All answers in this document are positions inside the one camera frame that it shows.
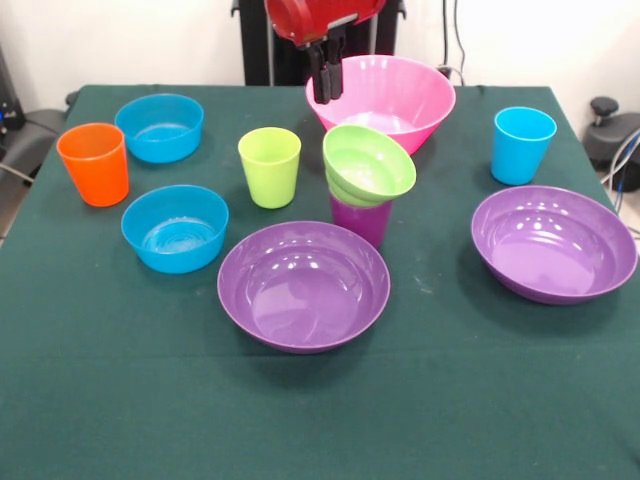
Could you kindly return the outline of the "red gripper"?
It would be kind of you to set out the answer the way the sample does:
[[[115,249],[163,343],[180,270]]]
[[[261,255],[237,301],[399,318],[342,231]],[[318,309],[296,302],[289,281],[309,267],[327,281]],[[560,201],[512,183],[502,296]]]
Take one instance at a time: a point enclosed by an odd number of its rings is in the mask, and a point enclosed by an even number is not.
[[[266,0],[264,5],[275,32],[300,47],[323,40],[334,28],[370,19],[385,3],[385,0]],[[307,49],[314,101],[318,104],[328,104],[343,93],[343,47],[343,36],[329,36],[327,62],[319,43]]]

